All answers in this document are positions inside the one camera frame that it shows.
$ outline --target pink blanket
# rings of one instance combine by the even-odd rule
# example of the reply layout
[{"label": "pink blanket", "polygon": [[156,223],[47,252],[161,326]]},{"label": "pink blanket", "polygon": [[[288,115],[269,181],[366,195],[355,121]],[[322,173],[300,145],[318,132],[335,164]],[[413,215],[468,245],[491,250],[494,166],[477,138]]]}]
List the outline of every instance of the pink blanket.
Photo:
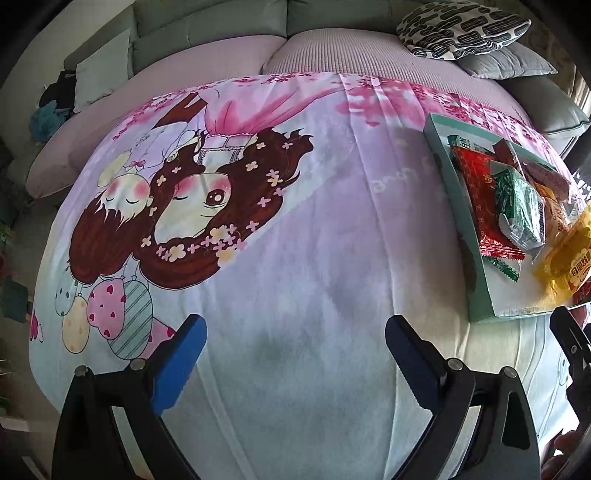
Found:
[{"label": "pink blanket", "polygon": [[47,398],[60,408],[76,366],[124,368],[198,313],[207,345],[164,421],[202,478],[389,478],[428,421],[384,342],[401,313],[446,357],[515,367],[540,441],[553,436],[564,394],[547,393],[562,374],[534,381],[551,348],[545,319],[467,323],[453,217],[422,132],[430,112],[568,174],[532,128],[399,80],[244,77],[133,111],[51,229],[30,345]]}]

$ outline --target sofa armrest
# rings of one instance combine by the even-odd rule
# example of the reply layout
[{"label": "sofa armrest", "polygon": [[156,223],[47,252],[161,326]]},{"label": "sofa armrest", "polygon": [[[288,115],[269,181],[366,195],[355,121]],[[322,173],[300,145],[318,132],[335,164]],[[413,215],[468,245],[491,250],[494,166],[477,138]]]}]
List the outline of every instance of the sofa armrest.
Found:
[{"label": "sofa armrest", "polygon": [[568,153],[564,146],[572,147],[576,138],[591,125],[589,117],[547,75],[517,77],[498,83],[519,102],[535,129],[556,145],[561,155]]}]

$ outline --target striped balloon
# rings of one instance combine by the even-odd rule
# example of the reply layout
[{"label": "striped balloon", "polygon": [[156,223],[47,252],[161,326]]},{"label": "striped balloon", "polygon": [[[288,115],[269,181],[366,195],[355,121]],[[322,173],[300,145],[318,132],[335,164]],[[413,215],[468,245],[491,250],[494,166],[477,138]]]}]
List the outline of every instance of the striped balloon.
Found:
[{"label": "striped balloon", "polygon": [[152,330],[152,297],[146,286],[137,280],[124,284],[125,316],[123,329],[109,340],[113,353],[124,360],[136,358],[145,348]]}]

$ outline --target bed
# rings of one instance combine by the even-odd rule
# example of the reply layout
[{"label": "bed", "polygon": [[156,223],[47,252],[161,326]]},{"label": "bed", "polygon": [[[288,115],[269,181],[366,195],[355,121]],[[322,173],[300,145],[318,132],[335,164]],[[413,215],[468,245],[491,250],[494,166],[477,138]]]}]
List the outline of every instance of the bed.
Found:
[{"label": "bed", "polygon": [[[203,68],[239,44],[226,70]],[[453,217],[422,134],[432,112],[569,175],[497,83],[370,31],[192,47],[66,122],[28,185],[73,183],[35,290],[30,362],[47,398],[60,409],[75,367],[124,368],[198,313],[207,344],[163,419],[202,478],[389,478],[429,420],[384,343],[401,313],[445,357],[514,367],[545,445],[570,412],[567,363],[547,316],[468,323]]]}]

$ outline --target wall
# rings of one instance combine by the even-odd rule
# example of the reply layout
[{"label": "wall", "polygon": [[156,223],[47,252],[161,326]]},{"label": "wall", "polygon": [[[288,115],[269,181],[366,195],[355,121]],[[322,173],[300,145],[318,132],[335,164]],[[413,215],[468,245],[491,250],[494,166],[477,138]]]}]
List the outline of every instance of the wall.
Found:
[{"label": "wall", "polygon": [[33,39],[0,89],[0,135],[16,158],[31,150],[31,115],[64,58],[133,0],[73,0]]}]

